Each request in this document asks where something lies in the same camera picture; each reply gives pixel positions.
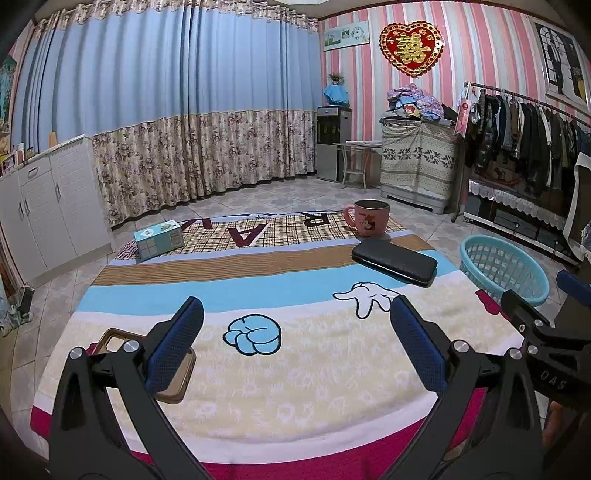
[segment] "black phone case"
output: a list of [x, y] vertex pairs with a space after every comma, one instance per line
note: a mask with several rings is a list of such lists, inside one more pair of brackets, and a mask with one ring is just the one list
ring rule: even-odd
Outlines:
[[402, 277], [422, 287], [431, 283], [437, 260], [388, 241], [366, 239], [357, 245], [351, 258], [386, 275]]

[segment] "picture frame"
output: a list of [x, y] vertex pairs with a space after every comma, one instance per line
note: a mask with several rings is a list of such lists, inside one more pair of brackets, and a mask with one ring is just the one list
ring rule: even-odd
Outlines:
[[545, 94], [583, 113], [591, 113], [591, 79], [584, 66], [584, 53], [576, 39], [556, 25], [530, 19], [534, 29]]
[[2, 160], [0, 160], [1, 169], [2, 169], [2, 176], [6, 175], [8, 170], [13, 168], [17, 164], [17, 152], [14, 151], [9, 153], [8, 155], [4, 156]]
[[367, 20], [329, 28], [322, 35], [324, 51], [366, 43], [369, 43], [369, 22]]

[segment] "blue cartoon fist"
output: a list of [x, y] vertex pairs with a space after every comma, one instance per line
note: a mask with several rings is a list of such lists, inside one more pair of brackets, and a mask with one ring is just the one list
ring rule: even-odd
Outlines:
[[246, 315], [228, 326], [223, 340], [243, 355], [272, 355], [281, 347], [281, 327], [264, 315]]

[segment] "bedsheet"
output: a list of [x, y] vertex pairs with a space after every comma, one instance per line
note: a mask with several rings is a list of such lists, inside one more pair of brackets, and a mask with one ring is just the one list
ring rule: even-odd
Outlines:
[[[377, 478], [389, 467], [436, 400], [390, 325], [398, 295], [477, 351], [522, 341], [461, 271], [393, 219], [386, 239], [437, 260], [429, 288], [353, 262], [359, 239], [340, 212], [190, 220], [183, 236], [184, 247], [140, 264], [130, 242], [89, 287], [36, 392], [38, 434], [48, 436], [71, 348], [110, 327], [146, 334], [188, 296], [205, 310], [197, 361], [184, 400], [160, 406], [220, 479]], [[130, 448], [149, 460], [118, 391], [110, 397]]]

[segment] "curtain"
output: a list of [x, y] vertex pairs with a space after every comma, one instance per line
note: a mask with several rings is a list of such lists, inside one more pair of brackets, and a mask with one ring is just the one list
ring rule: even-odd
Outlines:
[[13, 143], [92, 138], [112, 224], [314, 170], [317, 21], [251, 0], [100, 0], [40, 23]]

